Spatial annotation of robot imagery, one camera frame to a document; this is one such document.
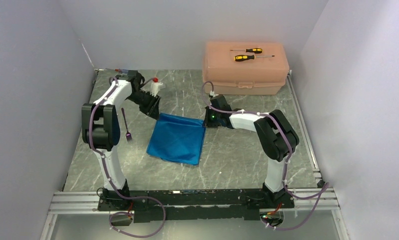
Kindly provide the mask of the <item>blue cloth napkin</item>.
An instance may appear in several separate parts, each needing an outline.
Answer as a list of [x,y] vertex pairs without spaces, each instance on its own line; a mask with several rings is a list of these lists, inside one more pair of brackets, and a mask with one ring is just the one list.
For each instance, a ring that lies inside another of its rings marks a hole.
[[203,123],[202,119],[161,113],[146,153],[168,162],[198,165],[206,133]]

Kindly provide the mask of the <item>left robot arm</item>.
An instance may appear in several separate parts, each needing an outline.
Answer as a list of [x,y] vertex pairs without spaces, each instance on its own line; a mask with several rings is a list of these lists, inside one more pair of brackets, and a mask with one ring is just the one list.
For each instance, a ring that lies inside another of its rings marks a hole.
[[100,163],[104,193],[112,193],[111,203],[118,210],[125,210],[132,197],[118,156],[121,138],[118,110],[124,101],[129,100],[138,106],[141,113],[157,120],[160,115],[159,91],[165,85],[156,77],[145,79],[137,70],[117,74],[108,82],[109,88],[99,99],[85,103],[81,108],[82,139]]

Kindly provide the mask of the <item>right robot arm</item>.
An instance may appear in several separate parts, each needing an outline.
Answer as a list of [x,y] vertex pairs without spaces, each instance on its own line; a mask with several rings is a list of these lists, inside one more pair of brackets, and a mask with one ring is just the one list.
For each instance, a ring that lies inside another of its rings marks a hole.
[[300,143],[294,128],[284,115],[275,109],[265,113],[249,113],[232,109],[223,95],[208,96],[203,125],[206,128],[225,127],[255,132],[263,152],[268,157],[267,174],[263,184],[263,202],[270,208],[282,202],[286,187],[288,157]]

